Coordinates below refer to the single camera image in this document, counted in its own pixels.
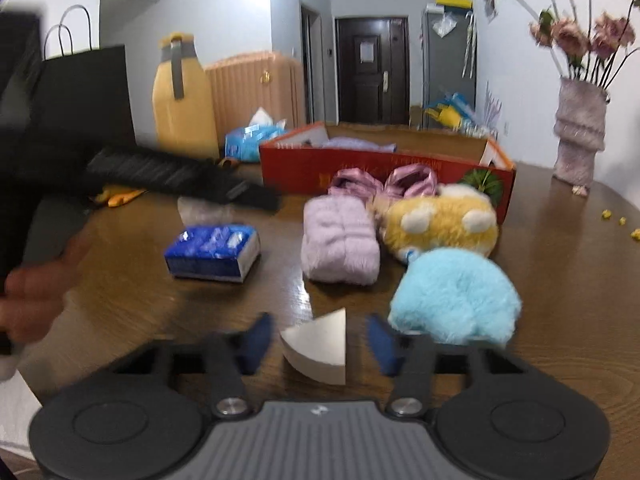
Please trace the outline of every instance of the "ribbed suitcase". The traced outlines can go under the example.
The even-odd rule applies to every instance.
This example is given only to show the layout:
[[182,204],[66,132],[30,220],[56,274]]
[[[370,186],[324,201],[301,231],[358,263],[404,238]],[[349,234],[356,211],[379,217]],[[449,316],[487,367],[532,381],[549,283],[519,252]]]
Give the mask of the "ribbed suitcase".
[[287,129],[306,124],[302,64],[275,52],[253,52],[205,67],[211,81],[220,145],[232,130],[248,126],[258,108]]

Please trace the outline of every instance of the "blue tissue pack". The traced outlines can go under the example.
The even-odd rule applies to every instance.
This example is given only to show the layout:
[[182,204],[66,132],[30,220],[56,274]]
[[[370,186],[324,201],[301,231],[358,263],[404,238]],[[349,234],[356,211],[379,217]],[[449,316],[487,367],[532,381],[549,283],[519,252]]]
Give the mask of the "blue tissue pack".
[[225,156],[243,162],[260,162],[260,144],[284,133],[280,126],[238,128],[225,137]]
[[164,252],[176,278],[244,282],[260,254],[260,238],[251,226],[223,224],[187,227]]

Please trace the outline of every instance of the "vase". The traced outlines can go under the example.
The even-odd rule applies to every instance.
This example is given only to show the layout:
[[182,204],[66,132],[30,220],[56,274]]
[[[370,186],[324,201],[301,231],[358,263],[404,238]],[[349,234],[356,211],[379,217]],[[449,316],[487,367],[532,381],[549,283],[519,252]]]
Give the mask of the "vase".
[[597,152],[604,150],[607,92],[563,77],[554,133],[560,139],[554,176],[586,189],[593,183]]

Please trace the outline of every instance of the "yellow plush toy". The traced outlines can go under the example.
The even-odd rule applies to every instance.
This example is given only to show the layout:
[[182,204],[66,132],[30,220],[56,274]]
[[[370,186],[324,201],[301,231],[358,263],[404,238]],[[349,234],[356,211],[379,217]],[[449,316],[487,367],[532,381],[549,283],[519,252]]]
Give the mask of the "yellow plush toy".
[[465,184],[441,186],[439,196],[395,202],[381,220],[385,245],[404,263],[439,247],[488,256],[498,240],[489,197]]

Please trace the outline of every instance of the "yellow lid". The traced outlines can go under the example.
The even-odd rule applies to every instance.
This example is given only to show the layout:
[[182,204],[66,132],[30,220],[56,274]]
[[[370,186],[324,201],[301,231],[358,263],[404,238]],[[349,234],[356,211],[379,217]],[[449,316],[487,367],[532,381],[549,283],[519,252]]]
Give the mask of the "yellow lid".
[[193,43],[193,34],[185,34],[184,32],[172,32],[167,37],[160,40],[160,48],[171,45],[173,41],[181,41],[183,43]]
[[473,2],[471,0],[436,0],[437,5],[459,7],[460,9],[471,9]]

